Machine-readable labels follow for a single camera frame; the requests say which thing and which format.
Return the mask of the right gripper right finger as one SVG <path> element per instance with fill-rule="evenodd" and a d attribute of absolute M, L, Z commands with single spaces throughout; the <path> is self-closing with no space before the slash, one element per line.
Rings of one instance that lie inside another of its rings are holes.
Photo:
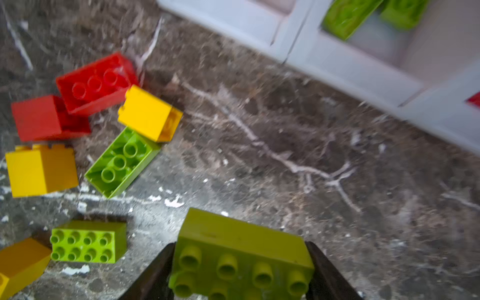
<path fill-rule="evenodd" d="M 362 300 L 354 287 L 312 241 L 305 242 L 314 265 L 307 300 Z"/>

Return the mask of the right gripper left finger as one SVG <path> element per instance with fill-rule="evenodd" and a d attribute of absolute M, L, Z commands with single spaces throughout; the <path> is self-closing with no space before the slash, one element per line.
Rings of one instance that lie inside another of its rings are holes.
<path fill-rule="evenodd" d="M 155 257 L 140 277 L 119 300 L 173 300 L 174 292 L 168 286 L 173 267 L 176 243 L 169 243 Z"/>

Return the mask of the green lego brick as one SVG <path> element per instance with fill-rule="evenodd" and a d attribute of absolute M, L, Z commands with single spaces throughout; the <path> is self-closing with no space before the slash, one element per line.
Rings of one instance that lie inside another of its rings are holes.
<path fill-rule="evenodd" d="M 125 128 L 86 172 L 105 198 L 122 194 L 160 152 L 162 145 Z"/>
<path fill-rule="evenodd" d="M 382 3 L 383 0 L 335 0 L 327 10 L 322 28 L 346 41 Z"/>
<path fill-rule="evenodd" d="M 115 264 L 127 251 L 125 222 L 71 221 L 52 230 L 51 259 Z"/>
<path fill-rule="evenodd" d="M 421 21 L 429 0 L 385 1 L 380 17 L 399 30 L 411 30 Z"/>
<path fill-rule="evenodd" d="M 315 267 L 302 237 L 190 208 L 169 288 L 179 298 L 299 300 Z"/>

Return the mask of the yellow lego brick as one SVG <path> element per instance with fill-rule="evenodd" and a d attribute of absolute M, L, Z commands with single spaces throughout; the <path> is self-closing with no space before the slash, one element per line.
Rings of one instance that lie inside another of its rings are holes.
<path fill-rule="evenodd" d="M 27 238 L 1 250 L 1 299 L 11 296 L 36 281 L 51 259 L 51 250 Z"/>
<path fill-rule="evenodd" d="M 74 149 L 64 144 L 16 146 L 5 158 L 14 198 L 41 196 L 79 185 Z"/>
<path fill-rule="evenodd" d="M 125 97 L 118 111 L 121 124 L 157 143 L 173 139 L 182 111 L 136 85 L 126 91 Z"/>

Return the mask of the red lego brick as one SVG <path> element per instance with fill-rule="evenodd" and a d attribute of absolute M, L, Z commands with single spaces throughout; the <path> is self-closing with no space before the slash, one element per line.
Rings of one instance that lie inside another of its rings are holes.
<path fill-rule="evenodd" d="M 125 94 L 139 85 L 132 62 L 116 52 L 56 78 L 67 112 L 90 116 L 125 101 Z"/>
<path fill-rule="evenodd" d="M 89 119 L 70 115 L 63 100 L 55 95 L 14 102 L 11 109 L 23 142 L 70 140 L 91 134 Z"/>

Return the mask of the red arch lego piece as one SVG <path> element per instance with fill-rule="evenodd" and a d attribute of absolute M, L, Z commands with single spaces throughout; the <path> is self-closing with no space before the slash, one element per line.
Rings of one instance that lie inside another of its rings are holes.
<path fill-rule="evenodd" d="M 480 109 L 480 92 L 477 92 L 475 95 L 471 96 L 466 103 Z"/>

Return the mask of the white three-compartment bin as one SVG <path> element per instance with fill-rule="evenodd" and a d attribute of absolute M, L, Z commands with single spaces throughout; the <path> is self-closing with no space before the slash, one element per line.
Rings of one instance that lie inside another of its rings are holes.
<path fill-rule="evenodd" d="M 346 41 L 322 22 L 333 1 L 160 1 L 159 6 L 285 63 L 344 93 L 480 152 L 480 4 L 429 1 L 402 30 L 380 17 L 385 1 Z"/>

